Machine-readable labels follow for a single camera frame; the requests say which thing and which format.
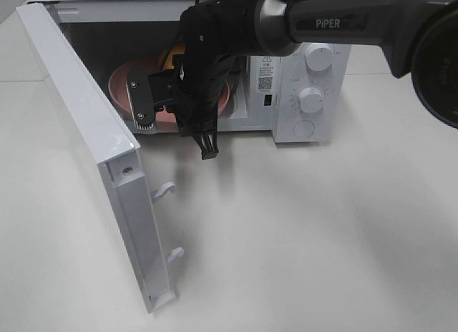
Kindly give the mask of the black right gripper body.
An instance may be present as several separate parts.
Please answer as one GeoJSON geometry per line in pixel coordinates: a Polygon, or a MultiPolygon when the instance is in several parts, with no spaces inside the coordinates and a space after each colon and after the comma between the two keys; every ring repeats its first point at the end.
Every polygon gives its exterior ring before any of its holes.
{"type": "Polygon", "coordinates": [[[165,110],[175,117],[182,135],[216,137],[219,99],[235,56],[186,51],[173,60],[172,69],[147,75],[147,124],[165,110]]]}

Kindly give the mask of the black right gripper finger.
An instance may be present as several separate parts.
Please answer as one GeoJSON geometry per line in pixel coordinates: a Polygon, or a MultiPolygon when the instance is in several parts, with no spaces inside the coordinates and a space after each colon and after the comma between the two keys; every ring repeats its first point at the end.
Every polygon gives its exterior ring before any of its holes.
{"type": "Polygon", "coordinates": [[[135,68],[127,73],[127,92],[135,127],[151,130],[155,124],[155,108],[150,82],[143,69],[135,68]]]}
{"type": "Polygon", "coordinates": [[[192,134],[201,151],[202,160],[210,160],[218,156],[218,133],[216,130],[201,130],[192,134]]]}

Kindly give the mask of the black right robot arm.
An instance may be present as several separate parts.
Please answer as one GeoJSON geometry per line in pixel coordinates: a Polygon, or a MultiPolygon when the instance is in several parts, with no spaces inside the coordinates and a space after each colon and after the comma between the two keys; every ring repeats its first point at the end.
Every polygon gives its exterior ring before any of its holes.
{"type": "Polygon", "coordinates": [[[141,129],[174,114],[203,159],[218,154],[218,99],[235,58],[284,57],[304,42],[380,47],[429,113],[457,126],[457,0],[205,0],[181,13],[180,35],[172,69],[128,74],[131,114],[141,129]]]}

